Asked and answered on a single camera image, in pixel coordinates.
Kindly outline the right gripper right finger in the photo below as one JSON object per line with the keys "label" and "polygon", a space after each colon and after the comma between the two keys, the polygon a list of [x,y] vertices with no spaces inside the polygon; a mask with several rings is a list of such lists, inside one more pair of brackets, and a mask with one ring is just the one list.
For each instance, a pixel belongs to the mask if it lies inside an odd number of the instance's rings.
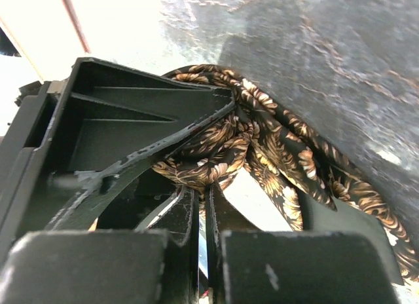
{"label": "right gripper right finger", "polygon": [[210,303],[397,303],[395,258],[378,222],[303,196],[302,232],[261,231],[213,185],[206,191]]}

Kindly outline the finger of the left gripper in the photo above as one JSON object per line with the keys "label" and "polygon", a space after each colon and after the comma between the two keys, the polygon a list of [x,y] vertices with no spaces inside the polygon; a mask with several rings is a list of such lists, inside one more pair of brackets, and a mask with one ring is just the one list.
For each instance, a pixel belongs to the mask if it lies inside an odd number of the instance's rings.
{"label": "finger of the left gripper", "polygon": [[89,228],[139,175],[233,107],[225,88],[78,58],[50,122],[50,188],[64,203],[46,228]]}

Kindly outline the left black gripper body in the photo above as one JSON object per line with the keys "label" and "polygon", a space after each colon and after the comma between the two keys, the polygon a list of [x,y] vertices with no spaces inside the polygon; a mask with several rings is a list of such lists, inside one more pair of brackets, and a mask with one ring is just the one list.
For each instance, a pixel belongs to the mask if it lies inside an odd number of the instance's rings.
{"label": "left black gripper body", "polygon": [[24,87],[25,98],[1,142],[1,251],[28,231],[44,229],[65,204],[50,183],[52,147],[63,113],[65,81]]}

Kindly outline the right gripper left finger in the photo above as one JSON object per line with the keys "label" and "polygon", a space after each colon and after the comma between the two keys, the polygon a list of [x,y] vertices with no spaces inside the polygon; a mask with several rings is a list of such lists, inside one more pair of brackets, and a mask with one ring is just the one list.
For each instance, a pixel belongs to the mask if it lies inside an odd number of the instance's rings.
{"label": "right gripper left finger", "polygon": [[196,303],[198,195],[146,231],[37,231],[1,270],[2,303]]}

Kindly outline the brown floral tie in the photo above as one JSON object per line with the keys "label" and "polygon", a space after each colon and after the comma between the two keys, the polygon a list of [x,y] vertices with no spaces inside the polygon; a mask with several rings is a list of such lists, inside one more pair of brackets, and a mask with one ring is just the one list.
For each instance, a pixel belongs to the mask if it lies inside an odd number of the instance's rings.
{"label": "brown floral tie", "polygon": [[332,143],[228,67],[185,66],[166,77],[227,88],[236,105],[179,152],[156,163],[155,172],[203,193],[214,183],[227,188],[244,169],[295,231],[303,228],[299,193],[332,211],[336,201],[343,202],[378,220],[403,284],[418,286],[418,254],[405,227],[364,173]]}

